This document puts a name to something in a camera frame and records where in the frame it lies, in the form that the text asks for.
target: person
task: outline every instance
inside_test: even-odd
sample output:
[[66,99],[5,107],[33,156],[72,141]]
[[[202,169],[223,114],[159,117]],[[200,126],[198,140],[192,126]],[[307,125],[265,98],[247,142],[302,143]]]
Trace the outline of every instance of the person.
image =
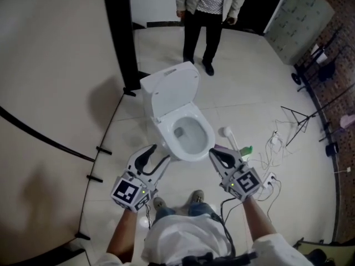
[[[147,263],[181,265],[187,256],[203,256],[208,252],[213,258],[225,257],[232,247],[212,208],[204,202],[204,193],[192,194],[189,216],[180,216],[168,208],[163,199],[153,201],[155,221],[144,242],[141,257]],[[243,203],[246,219],[253,240],[252,248],[257,258],[254,265],[311,266],[300,252],[292,248],[276,232],[257,202],[249,197]],[[133,257],[137,214],[124,211],[105,253],[96,266],[129,265]]]
[[194,52],[201,27],[206,27],[206,50],[202,64],[209,76],[215,71],[212,60],[216,54],[222,32],[222,22],[237,22],[244,0],[176,0],[176,15],[185,21],[184,62],[194,64]]

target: shoe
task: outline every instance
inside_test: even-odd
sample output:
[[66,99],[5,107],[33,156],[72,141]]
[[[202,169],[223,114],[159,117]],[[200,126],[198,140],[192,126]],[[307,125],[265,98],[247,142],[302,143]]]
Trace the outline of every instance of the shoe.
[[195,64],[195,61],[193,59],[188,59],[184,57],[184,62],[188,62],[190,61],[191,63]]
[[203,203],[205,199],[205,194],[202,190],[196,190],[192,194],[191,202],[190,203]]
[[154,209],[157,211],[159,208],[166,208],[166,203],[160,197],[155,197],[153,200]]
[[206,63],[206,62],[202,61],[202,64],[204,65],[208,76],[213,76],[215,74],[215,70],[213,69],[211,63]]

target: white tile floor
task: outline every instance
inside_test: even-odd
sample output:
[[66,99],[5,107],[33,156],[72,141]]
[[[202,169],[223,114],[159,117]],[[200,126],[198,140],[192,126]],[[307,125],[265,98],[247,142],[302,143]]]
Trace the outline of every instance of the white tile floor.
[[[181,62],[184,32],[181,28],[149,28],[135,32],[136,52],[140,70],[154,73]],[[241,147],[254,147],[251,159],[265,158],[265,143],[275,130],[275,120],[292,120],[280,106],[309,114],[315,110],[309,96],[297,93],[290,78],[292,68],[284,65],[263,37],[223,30],[219,50],[214,59],[215,76],[206,75],[200,65],[205,49],[205,30],[202,29],[195,53],[195,65],[201,73],[195,104],[215,130],[216,143],[228,146],[219,128],[231,126]],[[151,143],[151,128],[144,118],[141,92],[137,97],[125,95],[110,125],[104,146],[112,156],[99,154],[94,174],[103,183],[90,182],[84,205],[82,231],[91,237],[85,242],[91,263],[102,255],[111,239],[123,210],[110,199],[110,191],[118,175],[123,173],[128,157]],[[279,133],[286,141],[295,131],[288,123],[278,123]],[[332,161],[324,151],[318,118],[312,119],[305,134],[290,144],[288,154],[275,159],[277,167],[270,171],[282,182],[279,198],[270,210],[276,229],[290,244],[301,237],[317,242],[330,241],[336,207]],[[260,176],[264,171],[257,161],[250,161]],[[219,187],[220,179],[209,159],[197,163],[173,162],[158,185],[159,196],[168,206],[183,205],[196,189],[205,191],[205,201],[219,213],[220,202],[230,195]],[[274,194],[260,206],[267,211]],[[233,206],[226,204],[225,210]],[[144,223],[145,211],[139,213]],[[237,253],[252,246],[242,207],[232,211],[227,227],[233,236]],[[138,223],[134,263],[143,264],[140,253],[147,228]]]

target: cabinet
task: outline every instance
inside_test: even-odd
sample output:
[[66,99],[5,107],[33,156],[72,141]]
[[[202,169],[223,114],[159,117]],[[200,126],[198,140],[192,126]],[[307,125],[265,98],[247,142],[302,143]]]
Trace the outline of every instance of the cabinet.
[[265,38],[285,64],[294,65],[333,15],[325,0],[284,0]]

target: toilet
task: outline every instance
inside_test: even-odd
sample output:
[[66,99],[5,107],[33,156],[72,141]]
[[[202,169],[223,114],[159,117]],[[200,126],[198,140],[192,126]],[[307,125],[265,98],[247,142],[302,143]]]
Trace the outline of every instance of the toilet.
[[171,156],[195,162],[209,155],[215,134],[193,103],[200,73],[191,62],[141,79],[145,115],[153,122],[160,143]]

